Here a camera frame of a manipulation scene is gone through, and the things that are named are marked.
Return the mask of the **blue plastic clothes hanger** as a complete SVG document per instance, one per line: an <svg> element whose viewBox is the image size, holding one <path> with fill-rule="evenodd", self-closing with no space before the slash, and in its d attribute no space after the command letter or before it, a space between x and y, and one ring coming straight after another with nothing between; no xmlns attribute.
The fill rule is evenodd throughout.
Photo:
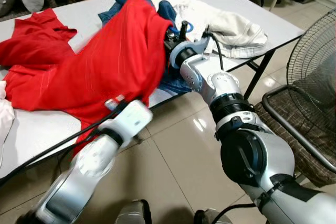
<svg viewBox="0 0 336 224"><path fill-rule="evenodd" d="M178 29L176 29L176 33L180 33L181 25L182 23L180 23ZM188 21L188 32L187 33L192 32L192 30L194 30L194 25Z"/></svg>

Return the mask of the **grey robot right leg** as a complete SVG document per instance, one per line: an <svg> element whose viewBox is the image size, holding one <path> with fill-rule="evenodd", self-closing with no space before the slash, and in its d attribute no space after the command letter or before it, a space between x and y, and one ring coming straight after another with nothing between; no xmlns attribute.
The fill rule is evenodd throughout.
<svg viewBox="0 0 336 224"><path fill-rule="evenodd" d="M220 212L215 209L197 210L193 224L232 224L232 221L226 215L217 219L219 214Z"/></svg>

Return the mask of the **black standing fan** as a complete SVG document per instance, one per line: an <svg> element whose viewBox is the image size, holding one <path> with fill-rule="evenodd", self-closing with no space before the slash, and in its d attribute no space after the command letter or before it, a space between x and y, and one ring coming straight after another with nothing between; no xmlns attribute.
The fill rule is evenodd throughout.
<svg viewBox="0 0 336 224"><path fill-rule="evenodd" d="M327 116L336 105L336 14L321 16L292 50L287 82Z"/></svg>

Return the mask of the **white shirt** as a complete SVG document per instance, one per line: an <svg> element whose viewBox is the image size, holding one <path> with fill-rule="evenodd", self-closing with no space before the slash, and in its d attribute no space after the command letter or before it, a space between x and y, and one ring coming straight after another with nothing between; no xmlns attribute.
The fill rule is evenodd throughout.
<svg viewBox="0 0 336 224"><path fill-rule="evenodd" d="M14 107L6 99L6 85L7 82L0 81L0 149L2 149L15 119Z"/></svg>

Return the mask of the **dark woven metal chair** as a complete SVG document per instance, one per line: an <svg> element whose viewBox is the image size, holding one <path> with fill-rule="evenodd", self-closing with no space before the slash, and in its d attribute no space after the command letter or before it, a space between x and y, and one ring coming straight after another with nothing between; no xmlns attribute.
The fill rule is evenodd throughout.
<svg viewBox="0 0 336 224"><path fill-rule="evenodd" d="M315 186L336 183L335 133L322 130L297 107L307 95L290 85L267 92L254 109L263 123L290 145L296 171Z"/></svg>

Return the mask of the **cream jacket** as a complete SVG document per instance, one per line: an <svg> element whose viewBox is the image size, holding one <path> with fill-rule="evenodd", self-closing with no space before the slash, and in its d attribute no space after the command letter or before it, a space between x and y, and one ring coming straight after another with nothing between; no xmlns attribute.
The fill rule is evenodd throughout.
<svg viewBox="0 0 336 224"><path fill-rule="evenodd" d="M163 0L151 0L159 4ZM194 29L186 33L199 41L205 30L212 32L226 58L249 59L264 54L267 35L262 28L238 13L224 11L199 0L165 0L175 9L176 23L186 20Z"/></svg>

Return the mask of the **grey robot leg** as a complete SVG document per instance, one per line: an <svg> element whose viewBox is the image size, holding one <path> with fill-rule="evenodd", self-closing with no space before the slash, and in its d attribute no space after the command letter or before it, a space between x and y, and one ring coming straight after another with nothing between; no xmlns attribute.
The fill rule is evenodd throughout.
<svg viewBox="0 0 336 224"><path fill-rule="evenodd" d="M217 219L219 214L220 212L215 209L197 210L193 224L232 224L232 221L226 215Z"/></svg>
<svg viewBox="0 0 336 224"><path fill-rule="evenodd" d="M152 224L149 203L144 199L134 200L120 210L114 224Z"/></svg>

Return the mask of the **red shirt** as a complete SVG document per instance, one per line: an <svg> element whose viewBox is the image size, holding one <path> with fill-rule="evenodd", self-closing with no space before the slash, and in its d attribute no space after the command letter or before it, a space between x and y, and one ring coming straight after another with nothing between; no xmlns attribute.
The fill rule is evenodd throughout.
<svg viewBox="0 0 336 224"><path fill-rule="evenodd" d="M127 0L75 52L69 42L77 31L52 9L16 19L12 36L0 42L7 98L24 111L63 111L82 126L108 115L104 102L117 96L148 104L165 71L170 26L149 1Z"/></svg>

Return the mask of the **grey robot left leg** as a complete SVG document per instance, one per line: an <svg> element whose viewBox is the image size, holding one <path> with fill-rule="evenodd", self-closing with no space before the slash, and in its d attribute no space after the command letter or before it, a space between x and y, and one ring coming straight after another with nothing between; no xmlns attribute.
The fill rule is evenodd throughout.
<svg viewBox="0 0 336 224"><path fill-rule="evenodd" d="M114 224L152 224L149 203L144 199L134 200L120 210Z"/></svg>

